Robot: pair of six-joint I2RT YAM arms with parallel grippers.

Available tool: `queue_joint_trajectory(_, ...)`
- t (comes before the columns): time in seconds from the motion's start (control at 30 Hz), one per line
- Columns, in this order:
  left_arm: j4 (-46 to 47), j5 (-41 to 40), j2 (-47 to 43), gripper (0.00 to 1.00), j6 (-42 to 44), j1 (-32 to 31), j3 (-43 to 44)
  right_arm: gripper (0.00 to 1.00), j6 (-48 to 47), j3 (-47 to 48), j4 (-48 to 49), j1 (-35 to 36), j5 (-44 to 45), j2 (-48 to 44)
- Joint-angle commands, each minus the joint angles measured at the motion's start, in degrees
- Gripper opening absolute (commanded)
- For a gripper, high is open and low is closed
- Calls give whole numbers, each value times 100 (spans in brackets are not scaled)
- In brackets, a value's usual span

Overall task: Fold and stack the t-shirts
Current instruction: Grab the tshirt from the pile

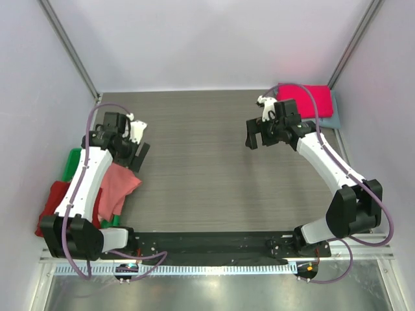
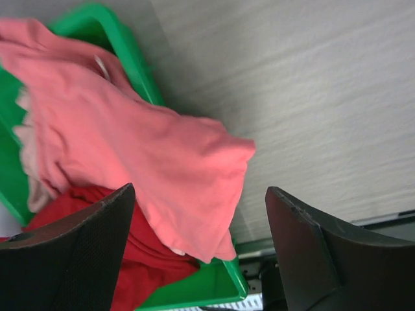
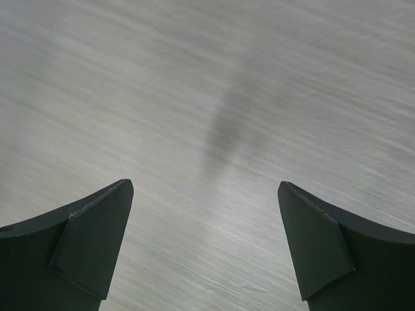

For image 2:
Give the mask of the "coral pink t shirt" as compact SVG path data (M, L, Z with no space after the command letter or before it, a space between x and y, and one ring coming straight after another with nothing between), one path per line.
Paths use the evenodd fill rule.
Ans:
M1 20L1 65L31 97L38 168L51 194L131 183L165 246L207 263L235 258L230 224L253 140L149 104L115 55L35 19Z

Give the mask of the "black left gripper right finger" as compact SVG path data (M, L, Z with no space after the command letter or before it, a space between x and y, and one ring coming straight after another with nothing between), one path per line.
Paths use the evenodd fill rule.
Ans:
M413 310L414 242L374 233L278 187L265 195L289 310Z

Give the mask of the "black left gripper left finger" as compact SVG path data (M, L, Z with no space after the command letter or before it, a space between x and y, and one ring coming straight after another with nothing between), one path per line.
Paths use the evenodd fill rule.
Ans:
M136 195L102 200L1 243L2 310L109 310Z

